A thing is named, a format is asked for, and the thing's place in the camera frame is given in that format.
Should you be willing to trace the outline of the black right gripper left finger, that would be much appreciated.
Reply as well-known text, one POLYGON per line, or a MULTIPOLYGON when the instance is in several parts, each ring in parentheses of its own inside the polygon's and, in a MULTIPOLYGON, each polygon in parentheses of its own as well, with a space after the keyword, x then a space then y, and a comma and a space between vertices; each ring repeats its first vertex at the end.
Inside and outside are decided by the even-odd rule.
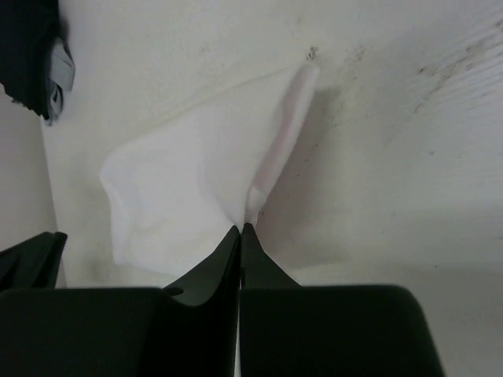
POLYGON ((231 376, 240 234, 166 287, 1 291, 4 376, 231 376))

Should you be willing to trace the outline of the white tank top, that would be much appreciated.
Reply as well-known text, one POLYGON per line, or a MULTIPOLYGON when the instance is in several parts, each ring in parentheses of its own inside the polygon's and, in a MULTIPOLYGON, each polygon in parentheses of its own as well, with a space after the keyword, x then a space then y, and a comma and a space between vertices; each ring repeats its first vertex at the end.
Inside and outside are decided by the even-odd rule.
POLYGON ((118 265, 181 276, 255 223, 299 138, 318 66, 229 88, 119 146, 100 180, 118 265))

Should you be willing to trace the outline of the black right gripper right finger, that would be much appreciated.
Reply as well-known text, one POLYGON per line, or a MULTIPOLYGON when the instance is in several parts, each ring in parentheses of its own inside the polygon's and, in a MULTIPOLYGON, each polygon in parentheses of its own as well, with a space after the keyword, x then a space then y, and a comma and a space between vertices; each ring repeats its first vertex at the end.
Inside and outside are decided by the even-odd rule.
POLYGON ((241 234, 243 376, 441 376, 422 308, 404 287, 304 287, 241 234))

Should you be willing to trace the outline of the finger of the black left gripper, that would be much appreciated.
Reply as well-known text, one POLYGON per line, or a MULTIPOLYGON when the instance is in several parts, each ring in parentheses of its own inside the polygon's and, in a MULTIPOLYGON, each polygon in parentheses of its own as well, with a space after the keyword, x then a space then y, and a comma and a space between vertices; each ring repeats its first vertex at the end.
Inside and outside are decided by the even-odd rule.
POLYGON ((42 232, 1 251, 1 291, 55 288, 68 235, 42 232))

